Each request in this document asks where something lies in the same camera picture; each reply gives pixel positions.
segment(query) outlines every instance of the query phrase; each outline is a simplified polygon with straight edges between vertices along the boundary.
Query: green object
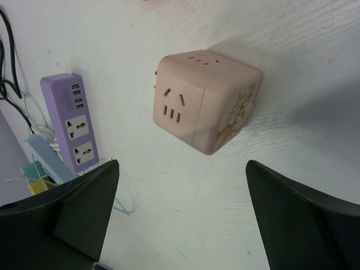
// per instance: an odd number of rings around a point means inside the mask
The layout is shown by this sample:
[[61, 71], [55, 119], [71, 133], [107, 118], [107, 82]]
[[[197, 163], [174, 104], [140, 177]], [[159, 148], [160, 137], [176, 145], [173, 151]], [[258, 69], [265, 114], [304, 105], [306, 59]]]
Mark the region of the green object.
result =
[[29, 183], [36, 181], [37, 179], [39, 179], [42, 176], [46, 176], [46, 173], [45, 173], [41, 163], [38, 161], [35, 161], [29, 165], [21, 167], [21, 171]]

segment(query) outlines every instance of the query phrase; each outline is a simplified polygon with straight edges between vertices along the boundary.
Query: purple power strip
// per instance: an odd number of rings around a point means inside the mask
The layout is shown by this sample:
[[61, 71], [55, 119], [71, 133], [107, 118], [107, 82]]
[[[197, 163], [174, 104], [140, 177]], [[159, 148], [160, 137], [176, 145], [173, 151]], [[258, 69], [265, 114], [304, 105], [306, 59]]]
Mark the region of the purple power strip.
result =
[[59, 74], [40, 80], [65, 165], [81, 172], [99, 162], [83, 80]]

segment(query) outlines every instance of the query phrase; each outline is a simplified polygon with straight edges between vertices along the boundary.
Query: floor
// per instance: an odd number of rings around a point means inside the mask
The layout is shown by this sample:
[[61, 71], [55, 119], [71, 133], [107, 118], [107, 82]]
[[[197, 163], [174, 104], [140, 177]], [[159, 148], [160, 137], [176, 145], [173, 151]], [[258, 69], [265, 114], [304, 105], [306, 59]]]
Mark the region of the floor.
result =
[[[100, 155], [121, 163], [118, 196], [132, 215], [111, 216], [101, 261], [113, 269], [269, 269], [245, 178], [251, 159], [360, 203], [360, 1], [1, 2], [22, 90], [46, 110], [40, 78], [80, 74]], [[157, 64], [199, 49], [263, 74], [249, 124], [213, 156], [152, 121]], [[23, 144], [26, 125], [0, 109]]]

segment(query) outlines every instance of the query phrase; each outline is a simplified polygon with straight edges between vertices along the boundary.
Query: table surface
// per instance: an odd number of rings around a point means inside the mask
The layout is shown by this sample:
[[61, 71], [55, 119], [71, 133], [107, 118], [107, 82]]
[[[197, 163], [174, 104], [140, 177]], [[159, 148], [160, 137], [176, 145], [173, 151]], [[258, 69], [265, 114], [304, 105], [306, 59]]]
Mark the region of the table surface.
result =
[[[115, 270], [268, 269], [245, 177], [250, 159], [360, 203], [360, 1], [1, 2], [22, 90], [46, 111], [40, 78], [80, 74], [100, 155], [121, 163], [118, 196], [133, 213], [111, 216], [101, 261]], [[0, 33], [11, 79], [3, 25]], [[213, 156], [152, 121], [159, 61], [198, 49], [263, 74], [249, 124]], [[24, 121], [0, 108], [23, 145]]]

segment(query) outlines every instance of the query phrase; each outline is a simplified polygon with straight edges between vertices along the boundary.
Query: outlet slot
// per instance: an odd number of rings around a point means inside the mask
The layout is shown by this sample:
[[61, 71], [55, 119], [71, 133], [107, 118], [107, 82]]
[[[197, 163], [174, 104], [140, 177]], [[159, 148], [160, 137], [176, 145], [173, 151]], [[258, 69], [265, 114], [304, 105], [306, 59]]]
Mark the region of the outlet slot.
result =
[[71, 140], [89, 133], [89, 127], [85, 115], [81, 115], [65, 122]]
[[180, 95], [180, 100], [181, 100], [181, 105], [185, 106], [185, 100], [184, 100], [184, 96], [182, 94]]
[[91, 142], [87, 142], [74, 149], [74, 156], [78, 165], [82, 165], [95, 158]]
[[168, 94], [170, 94], [170, 92], [171, 92], [171, 89], [170, 89], [170, 88], [168, 88], [168, 89], [165, 91], [164, 96], [165, 96], [165, 97], [167, 97], [167, 96], [168, 96]]

